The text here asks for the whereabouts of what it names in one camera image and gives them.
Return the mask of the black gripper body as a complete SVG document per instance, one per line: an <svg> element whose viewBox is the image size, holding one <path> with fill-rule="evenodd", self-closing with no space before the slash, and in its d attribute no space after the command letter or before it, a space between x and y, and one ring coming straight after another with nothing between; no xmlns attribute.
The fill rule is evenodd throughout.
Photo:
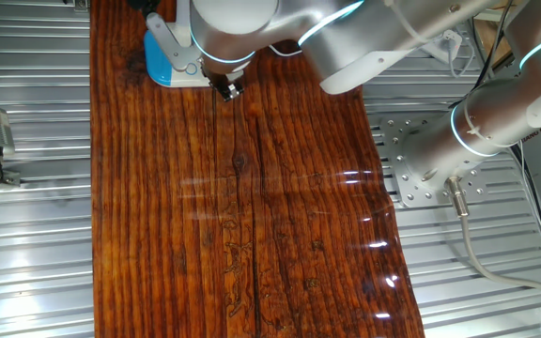
<svg viewBox="0 0 541 338"><path fill-rule="evenodd" d="M241 78L244 74L243 70L229 72L227 74L220 74L213 72L210 69L202 68L203 75L208 79L209 84L213 88L225 88L230 85L240 84Z"/></svg>

